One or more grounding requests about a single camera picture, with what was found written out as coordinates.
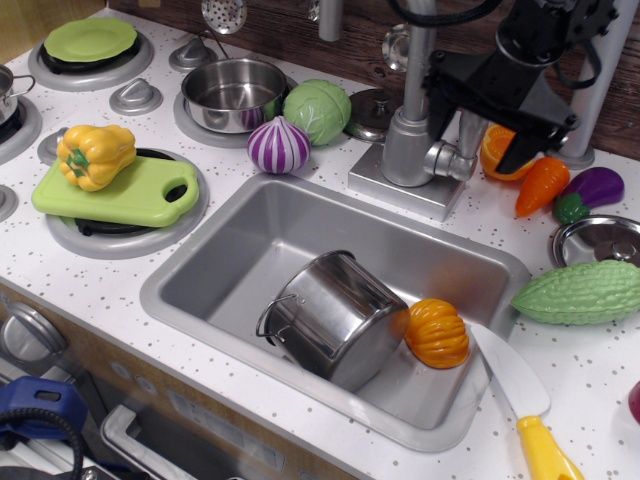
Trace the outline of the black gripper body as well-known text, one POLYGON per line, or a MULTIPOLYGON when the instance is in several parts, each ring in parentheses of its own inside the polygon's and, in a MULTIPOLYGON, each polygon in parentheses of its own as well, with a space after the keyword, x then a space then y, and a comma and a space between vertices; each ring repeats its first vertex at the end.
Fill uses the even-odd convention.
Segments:
POLYGON ((580 125, 579 116, 545 78, 571 46, 563 27, 502 24, 495 49, 485 54, 436 50, 429 56, 423 86, 454 91, 459 108, 517 130, 547 127, 547 144, 560 144, 580 125))

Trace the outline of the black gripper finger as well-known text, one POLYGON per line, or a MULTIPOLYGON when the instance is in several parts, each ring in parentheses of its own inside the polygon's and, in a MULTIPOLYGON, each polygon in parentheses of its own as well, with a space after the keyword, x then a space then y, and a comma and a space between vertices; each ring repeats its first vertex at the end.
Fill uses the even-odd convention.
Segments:
POLYGON ((546 148, 550 134, 547 127, 517 130, 514 126, 509 126, 509 129, 514 132, 514 136, 496 168, 500 174, 514 173, 532 160, 539 151, 546 148))
POLYGON ((448 128, 460 104, 459 95, 454 91, 431 89, 428 91, 427 133, 434 140, 440 140, 448 128))

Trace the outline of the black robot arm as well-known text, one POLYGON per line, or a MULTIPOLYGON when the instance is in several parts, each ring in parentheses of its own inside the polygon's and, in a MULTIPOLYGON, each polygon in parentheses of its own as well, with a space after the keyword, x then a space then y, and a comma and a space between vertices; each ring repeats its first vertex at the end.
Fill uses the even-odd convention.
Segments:
POLYGON ((498 2, 444 15, 436 14, 432 1, 389 5, 415 34, 405 103, 392 119, 382 157, 384 177, 401 186, 422 185, 436 175, 468 178, 482 120, 515 133, 498 165, 501 174, 560 148, 580 119, 544 72, 581 46, 600 75, 592 40, 606 35, 619 15, 611 1, 516 1, 497 28, 494 51, 465 54, 433 50, 436 29, 479 20, 498 2))

